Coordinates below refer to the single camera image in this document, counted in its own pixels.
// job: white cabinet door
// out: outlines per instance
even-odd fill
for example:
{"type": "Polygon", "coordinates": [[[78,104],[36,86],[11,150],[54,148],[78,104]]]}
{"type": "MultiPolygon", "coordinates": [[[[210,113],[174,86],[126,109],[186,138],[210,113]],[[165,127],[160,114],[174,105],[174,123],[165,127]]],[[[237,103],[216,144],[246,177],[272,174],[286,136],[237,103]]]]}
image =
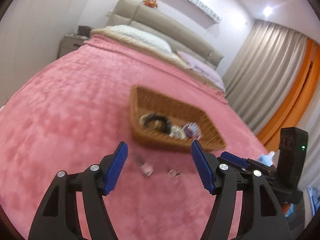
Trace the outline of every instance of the white cabinet door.
{"type": "Polygon", "coordinates": [[[6,87],[7,97],[57,59],[60,41],[77,30],[87,1],[14,1],[0,22],[0,76],[6,82],[0,90],[6,87]]]}
{"type": "Polygon", "coordinates": [[[72,0],[66,13],[65,23],[74,23],[75,19],[77,19],[76,23],[78,23],[87,2],[88,0],[72,0]]]}

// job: ceiling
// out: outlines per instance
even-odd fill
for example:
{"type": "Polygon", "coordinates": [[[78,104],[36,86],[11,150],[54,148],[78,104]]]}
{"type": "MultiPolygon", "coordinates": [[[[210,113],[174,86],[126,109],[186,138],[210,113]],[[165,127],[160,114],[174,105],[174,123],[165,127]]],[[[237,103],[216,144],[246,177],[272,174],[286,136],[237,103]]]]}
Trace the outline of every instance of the ceiling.
{"type": "Polygon", "coordinates": [[[320,43],[320,21],[308,0],[238,0],[256,19],[268,20],[297,30],[320,43]],[[273,13],[265,17],[265,7],[273,13]]]}

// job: silver bolt head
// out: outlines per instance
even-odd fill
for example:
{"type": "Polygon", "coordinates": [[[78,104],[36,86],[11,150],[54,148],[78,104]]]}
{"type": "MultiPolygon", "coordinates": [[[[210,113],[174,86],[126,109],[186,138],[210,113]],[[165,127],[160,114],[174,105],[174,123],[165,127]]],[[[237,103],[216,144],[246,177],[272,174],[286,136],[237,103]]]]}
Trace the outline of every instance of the silver bolt head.
{"type": "Polygon", "coordinates": [[[94,164],[90,167],[90,170],[92,170],[92,171],[97,171],[98,169],[99,169],[99,165],[97,165],[97,164],[94,164]]]}
{"type": "Polygon", "coordinates": [[[59,172],[57,173],[57,176],[58,176],[59,178],[62,178],[65,174],[66,174],[66,173],[65,173],[64,171],[59,171],[59,172]]]}
{"type": "Polygon", "coordinates": [[[258,171],[258,170],[254,170],[253,174],[257,177],[260,177],[262,175],[261,171],[258,171]]]}
{"type": "Polygon", "coordinates": [[[219,168],[222,169],[223,171],[226,171],[227,169],[229,169],[228,165],[226,165],[226,164],[224,164],[224,163],[223,163],[223,164],[220,164],[220,165],[219,165],[219,168]]]}

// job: pink fabric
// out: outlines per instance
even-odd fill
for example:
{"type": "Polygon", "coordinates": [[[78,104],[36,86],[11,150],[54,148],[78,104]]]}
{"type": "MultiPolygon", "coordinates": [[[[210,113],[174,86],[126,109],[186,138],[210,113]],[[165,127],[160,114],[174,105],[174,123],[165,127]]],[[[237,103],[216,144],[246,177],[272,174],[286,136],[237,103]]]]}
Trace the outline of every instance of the pink fabric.
{"type": "Polygon", "coordinates": [[[209,67],[207,64],[202,61],[192,57],[191,55],[183,52],[177,51],[177,54],[189,64],[190,68],[196,72],[202,74],[205,78],[209,79],[213,84],[218,88],[222,89],[223,92],[226,92],[222,78],[219,76],[217,71],[209,67]]]}
{"type": "MultiPolygon", "coordinates": [[[[267,153],[214,90],[160,60],[94,36],[35,75],[0,113],[0,203],[25,238],[56,173],[84,171],[123,140],[130,153],[154,165],[154,174],[145,179],[129,155],[116,189],[105,198],[119,239],[200,239],[214,197],[203,188],[190,154],[149,150],[132,140],[133,84],[205,110],[227,151],[250,158],[267,153]],[[181,176],[169,178],[169,169],[181,171],[181,176]]],[[[236,235],[240,210],[241,194],[230,238],[236,235]]],[[[90,239],[81,201],[79,214],[83,235],[90,239]]]]}

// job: blue gripper pad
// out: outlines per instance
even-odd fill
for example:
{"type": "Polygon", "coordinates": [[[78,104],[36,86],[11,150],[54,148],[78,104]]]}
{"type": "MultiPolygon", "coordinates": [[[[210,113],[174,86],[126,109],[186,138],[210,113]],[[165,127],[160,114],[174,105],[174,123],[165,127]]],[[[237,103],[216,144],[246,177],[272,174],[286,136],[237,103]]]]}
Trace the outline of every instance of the blue gripper pad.
{"type": "Polygon", "coordinates": [[[114,153],[114,155],[115,157],[108,171],[106,172],[106,180],[103,187],[103,191],[106,195],[108,195],[116,187],[124,162],[128,157],[128,145],[123,143],[121,147],[114,153]]]}
{"type": "Polygon", "coordinates": [[[214,181],[215,174],[212,172],[211,168],[209,167],[202,153],[202,149],[198,146],[198,144],[195,141],[193,141],[191,145],[191,156],[196,165],[196,168],[198,170],[198,173],[204,188],[208,190],[210,194],[212,194],[215,190],[215,186],[213,184],[215,182],[214,181]]]}
{"type": "Polygon", "coordinates": [[[243,158],[240,158],[238,156],[235,156],[229,152],[223,152],[220,156],[220,158],[225,159],[231,163],[234,163],[235,165],[240,166],[241,168],[247,169],[249,168],[249,164],[247,161],[243,158]]]}

